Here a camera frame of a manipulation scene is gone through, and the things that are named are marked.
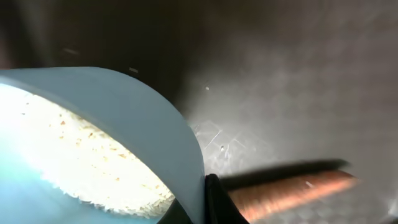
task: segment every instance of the copper tube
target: copper tube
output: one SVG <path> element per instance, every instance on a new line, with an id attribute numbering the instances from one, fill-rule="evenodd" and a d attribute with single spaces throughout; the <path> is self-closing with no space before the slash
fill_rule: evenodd
<path id="1" fill-rule="evenodd" d="M 357 178 L 343 171 L 326 171 L 228 192 L 243 217 L 252 222 L 320 197 L 346 190 Z"/>

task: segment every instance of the stainless steel surface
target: stainless steel surface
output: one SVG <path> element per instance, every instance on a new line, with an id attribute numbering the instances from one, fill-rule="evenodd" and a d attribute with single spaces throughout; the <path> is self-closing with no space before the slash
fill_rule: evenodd
<path id="1" fill-rule="evenodd" d="M 258 223 L 379 223 L 394 210 L 398 1 L 68 2 L 47 14 L 55 64 L 154 87 L 194 129 L 207 172 L 340 158 L 362 180 Z"/>

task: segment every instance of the scratched metal surface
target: scratched metal surface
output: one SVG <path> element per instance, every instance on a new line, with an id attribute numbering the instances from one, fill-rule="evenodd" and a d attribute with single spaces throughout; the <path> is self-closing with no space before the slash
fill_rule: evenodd
<path id="1" fill-rule="evenodd" d="M 47 65 L 148 83 L 186 117 L 206 173 L 341 158 L 362 180 L 258 223 L 373 224 L 395 212 L 398 1 L 46 2 L 54 18 L 29 22 L 52 27 L 36 38 Z"/>

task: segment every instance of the rice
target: rice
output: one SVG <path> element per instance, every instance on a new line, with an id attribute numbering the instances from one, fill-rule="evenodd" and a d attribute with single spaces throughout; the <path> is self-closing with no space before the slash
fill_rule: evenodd
<path id="1" fill-rule="evenodd" d="M 146 218 L 167 211 L 173 194 L 134 154 L 71 111 L 37 95 L 25 99 L 23 121 L 46 137 L 29 156 L 42 179 L 105 211 Z"/>

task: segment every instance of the light blue bowl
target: light blue bowl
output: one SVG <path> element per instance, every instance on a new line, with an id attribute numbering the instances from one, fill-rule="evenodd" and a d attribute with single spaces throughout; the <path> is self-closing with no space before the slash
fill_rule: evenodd
<path id="1" fill-rule="evenodd" d="M 204 223 L 200 147 L 181 114 L 156 91 L 122 73 L 91 67 L 1 70 L 0 83 L 43 96 L 108 133 L 159 176 L 192 222 Z M 0 102 L 10 97 L 0 91 Z M 0 223 L 159 221 L 97 210 L 40 180 L 16 153 L 23 130 L 6 111 L 0 109 Z"/>

